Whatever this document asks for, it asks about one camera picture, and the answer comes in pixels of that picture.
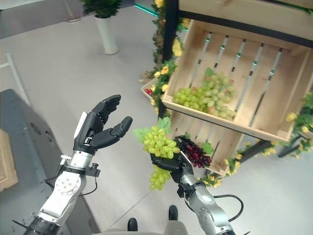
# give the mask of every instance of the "robotic hand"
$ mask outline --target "robotic hand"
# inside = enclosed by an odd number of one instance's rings
[[[189,201],[187,206],[196,213],[200,226],[207,235],[235,235],[228,218],[206,189],[205,184],[194,177],[192,166],[183,152],[174,154],[173,159],[164,159],[151,154],[152,163],[171,171],[173,180],[178,183],[179,197]]]
[[[26,228],[25,235],[56,235],[85,188],[86,175],[99,176],[98,164],[89,166],[95,152],[118,142],[133,121],[126,117],[120,124],[103,131],[109,114],[116,110],[120,99],[120,95],[113,95],[98,103],[90,113],[82,113],[74,133],[73,153],[61,156],[54,190]]]

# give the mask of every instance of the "black robotic finger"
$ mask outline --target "black robotic finger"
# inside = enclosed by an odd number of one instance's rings
[[[129,130],[132,121],[133,119],[131,117],[124,118],[124,120],[120,124],[116,125],[114,128],[110,128],[96,134],[92,138],[90,144],[94,148],[99,149],[108,147],[118,142],[119,139],[122,138]]]

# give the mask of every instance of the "gray floor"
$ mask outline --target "gray floor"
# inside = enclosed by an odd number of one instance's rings
[[[176,195],[169,182],[163,191],[149,191],[152,165],[132,130],[155,123],[156,115],[141,94],[137,80],[153,67],[151,36],[153,16],[134,7],[114,17],[120,52],[101,53],[101,41],[92,16],[74,24],[59,23],[0,40],[1,63],[12,54],[33,108],[49,123],[64,153],[71,153],[73,133],[82,111],[98,101],[121,94],[122,101],[108,127],[130,115],[134,122],[117,144],[98,151],[94,162],[102,169],[98,190],[86,200],[101,230],[126,228],[136,217],[140,230],[162,232],[171,204],[179,208],[179,219],[191,235],[202,235],[196,216]],[[9,67],[0,70],[1,89],[17,88]],[[238,173],[224,180],[213,195],[236,194],[245,203],[243,214],[233,221],[236,234],[313,234],[313,158],[299,160],[275,156],[255,157]],[[89,180],[86,191],[94,187]],[[229,216],[239,210],[231,199],[219,204]]]
[[[83,16],[83,3],[66,0],[74,16]],[[121,7],[134,4],[123,0]],[[0,11],[0,38],[10,37],[48,25],[61,23],[70,16],[64,0],[43,0]]]

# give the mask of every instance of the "wooden crate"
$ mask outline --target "wooden crate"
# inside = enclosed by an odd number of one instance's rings
[[[152,97],[145,92],[145,89],[150,88],[152,85],[155,85],[156,83],[157,83],[157,78],[154,78],[141,87],[141,91],[143,95],[147,97],[149,100],[152,100]]]
[[[209,44],[201,57],[206,39]],[[238,56],[244,40],[244,48]],[[286,122],[285,116],[289,112],[300,111],[301,100],[309,91],[313,81],[313,50],[267,36],[198,21],[191,22],[184,45],[184,54],[178,59],[178,70],[172,75],[169,89],[162,97],[165,106],[259,139],[289,140],[293,124]],[[278,54],[280,57],[275,68]],[[234,67],[237,57],[240,58]],[[228,105],[229,109],[236,109],[244,93],[234,121],[190,109],[172,101],[179,88],[190,86],[193,77],[192,86],[202,86],[206,68],[213,68],[216,64],[216,72],[232,74],[231,78],[239,93]],[[251,71],[251,82],[244,89]]]
[[[198,145],[206,141],[211,143],[215,150],[211,156],[212,163],[207,169],[222,176],[226,175],[228,170],[224,159],[230,158],[235,154],[244,137],[244,134],[240,132],[232,131],[179,112],[173,112],[171,129],[173,133],[170,134],[170,138],[189,133],[190,139]]]
[[[18,181],[9,135],[0,129],[0,192]]]

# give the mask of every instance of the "person's foot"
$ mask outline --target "person's foot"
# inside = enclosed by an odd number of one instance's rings
[[[138,224],[135,218],[128,220],[127,231],[138,231]]]
[[[171,205],[168,210],[168,220],[178,221],[178,210],[175,205]]]

